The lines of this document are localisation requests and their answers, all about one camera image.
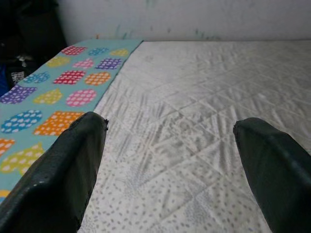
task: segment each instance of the white wall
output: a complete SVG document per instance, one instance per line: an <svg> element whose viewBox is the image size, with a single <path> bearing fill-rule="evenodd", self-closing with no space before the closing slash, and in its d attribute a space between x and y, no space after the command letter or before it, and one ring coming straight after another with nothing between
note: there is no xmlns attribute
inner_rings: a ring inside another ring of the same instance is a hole
<svg viewBox="0 0 311 233"><path fill-rule="evenodd" d="M311 0L58 0L69 44L145 40L310 39Z"/></svg>

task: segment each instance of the quilted mattress cover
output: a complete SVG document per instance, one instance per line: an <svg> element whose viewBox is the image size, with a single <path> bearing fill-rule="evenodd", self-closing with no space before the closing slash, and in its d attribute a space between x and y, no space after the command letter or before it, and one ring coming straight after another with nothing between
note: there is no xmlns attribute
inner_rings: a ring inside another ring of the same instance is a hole
<svg viewBox="0 0 311 233"><path fill-rule="evenodd" d="M79 233L271 232L232 132L259 117L311 151L311 42L143 42L96 112L104 157Z"/></svg>

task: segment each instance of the white mattress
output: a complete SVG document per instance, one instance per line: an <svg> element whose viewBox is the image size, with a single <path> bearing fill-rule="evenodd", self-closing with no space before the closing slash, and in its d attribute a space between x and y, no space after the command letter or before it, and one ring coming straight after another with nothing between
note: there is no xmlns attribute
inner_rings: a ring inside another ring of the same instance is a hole
<svg viewBox="0 0 311 233"><path fill-rule="evenodd" d="M311 151L311 42L144 42L96 112L104 157L80 233L270 232L232 133L260 117Z"/></svg>

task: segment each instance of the bed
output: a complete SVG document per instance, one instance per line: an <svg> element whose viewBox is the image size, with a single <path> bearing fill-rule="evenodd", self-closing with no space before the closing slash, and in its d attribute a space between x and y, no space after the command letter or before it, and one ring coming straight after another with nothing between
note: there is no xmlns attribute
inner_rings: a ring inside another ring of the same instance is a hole
<svg viewBox="0 0 311 233"><path fill-rule="evenodd" d="M95 112L109 120L79 233L271 232L233 135L259 117L311 151L311 42L143 42Z"/></svg>

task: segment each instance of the teal blanket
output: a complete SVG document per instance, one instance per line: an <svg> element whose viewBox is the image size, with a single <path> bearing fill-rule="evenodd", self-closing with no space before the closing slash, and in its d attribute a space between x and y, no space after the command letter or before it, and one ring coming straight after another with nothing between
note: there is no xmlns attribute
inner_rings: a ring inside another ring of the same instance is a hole
<svg viewBox="0 0 311 233"><path fill-rule="evenodd" d="M92 111L140 40L87 40L63 49L0 97L0 202L31 164Z"/></svg>

